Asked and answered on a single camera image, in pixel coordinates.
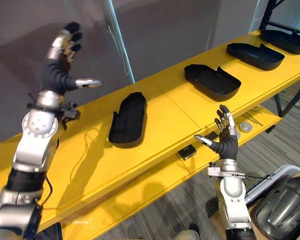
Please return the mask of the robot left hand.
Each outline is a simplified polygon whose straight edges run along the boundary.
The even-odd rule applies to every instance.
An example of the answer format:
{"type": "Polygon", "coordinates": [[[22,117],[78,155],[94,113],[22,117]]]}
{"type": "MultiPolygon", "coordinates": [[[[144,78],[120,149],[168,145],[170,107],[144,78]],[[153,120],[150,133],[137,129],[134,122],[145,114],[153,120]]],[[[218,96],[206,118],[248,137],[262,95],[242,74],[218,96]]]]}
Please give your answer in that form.
{"type": "Polygon", "coordinates": [[[82,38],[80,24],[70,22],[61,29],[46,55],[42,69],[42,89],[52,91],[60,95],[77,89],[96,88],[103,83],[91,77],[73,77],[70,75],[73,60],[82,45],[78,41],[82,38]]]}

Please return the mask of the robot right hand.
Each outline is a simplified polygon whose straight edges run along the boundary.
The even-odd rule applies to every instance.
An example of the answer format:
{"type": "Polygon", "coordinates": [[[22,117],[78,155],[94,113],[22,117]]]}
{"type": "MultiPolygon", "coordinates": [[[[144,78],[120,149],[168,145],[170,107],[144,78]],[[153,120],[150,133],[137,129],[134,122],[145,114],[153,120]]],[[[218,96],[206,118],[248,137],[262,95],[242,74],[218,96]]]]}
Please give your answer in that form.
{"type": "Polygon", "coordinates": [[[237,128],[232,113],[227,106],[221,104],[216,111],[218,118],[214,119],[219,129],[219,142],[196,134],[194,138],[219,155],[220,159],[236,160],[239,145],[237,128]]]}

